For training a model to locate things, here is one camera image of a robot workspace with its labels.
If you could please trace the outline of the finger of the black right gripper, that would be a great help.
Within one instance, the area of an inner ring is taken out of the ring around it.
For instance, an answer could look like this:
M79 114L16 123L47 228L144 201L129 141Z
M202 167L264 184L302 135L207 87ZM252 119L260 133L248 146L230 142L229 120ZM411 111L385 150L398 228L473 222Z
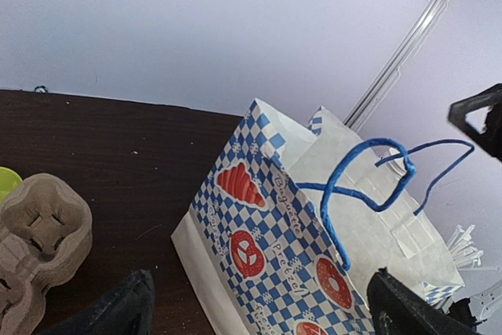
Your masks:
M449 122L492 158L501 161L501 84L449 107Z

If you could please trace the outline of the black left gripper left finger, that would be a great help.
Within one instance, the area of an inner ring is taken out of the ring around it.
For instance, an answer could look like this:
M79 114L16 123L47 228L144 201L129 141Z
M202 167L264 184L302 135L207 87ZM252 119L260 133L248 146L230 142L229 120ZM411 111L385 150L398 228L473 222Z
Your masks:
M148 270L134 271L86 309L44 330L49 335L149 334L155 284Z

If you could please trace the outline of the blue checkered paper bag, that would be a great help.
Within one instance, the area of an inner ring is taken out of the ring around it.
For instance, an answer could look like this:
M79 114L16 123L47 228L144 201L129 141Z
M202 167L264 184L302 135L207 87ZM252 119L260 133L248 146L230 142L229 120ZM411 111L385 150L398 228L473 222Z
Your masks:
M172 240L217 334L371 334L385 268L427 304L464 285L414 149L363 140L320 107L306 126L254 100Z

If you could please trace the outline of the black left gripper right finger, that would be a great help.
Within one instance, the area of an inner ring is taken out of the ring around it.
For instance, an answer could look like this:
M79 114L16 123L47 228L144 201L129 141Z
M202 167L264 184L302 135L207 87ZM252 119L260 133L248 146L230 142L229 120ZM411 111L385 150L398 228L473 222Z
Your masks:
M476 334L477 326L482 324L471 313L469 299L456 302L453 311L446 314L403 285L386 268L373 275L366 294L376 335Z

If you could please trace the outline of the right aluminium frame post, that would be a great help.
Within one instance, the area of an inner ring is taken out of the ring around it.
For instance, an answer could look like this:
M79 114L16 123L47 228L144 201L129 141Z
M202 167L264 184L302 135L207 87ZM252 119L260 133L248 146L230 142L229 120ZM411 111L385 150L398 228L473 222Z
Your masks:
M387 63L344 119L344 124L358 132L385 100L401 77L406 61L415 56L441 20L450 0L430 0Z

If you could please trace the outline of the cardboard cup carrier stack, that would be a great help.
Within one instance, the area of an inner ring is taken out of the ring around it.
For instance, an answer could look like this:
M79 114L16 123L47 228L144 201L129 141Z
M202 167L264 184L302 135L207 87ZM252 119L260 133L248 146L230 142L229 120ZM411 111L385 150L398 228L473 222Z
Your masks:
M71 280L92 248L87 202L48 173L25 179L1 204L1 332L31 334L45 295Z

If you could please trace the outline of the green plastic bowl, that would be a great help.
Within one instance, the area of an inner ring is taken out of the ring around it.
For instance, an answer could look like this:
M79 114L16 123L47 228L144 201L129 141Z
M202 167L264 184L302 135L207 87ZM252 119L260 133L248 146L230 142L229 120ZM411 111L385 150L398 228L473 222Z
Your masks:
M0 202L2 202L21 183L22 177L14 170L7 167L0 167Z

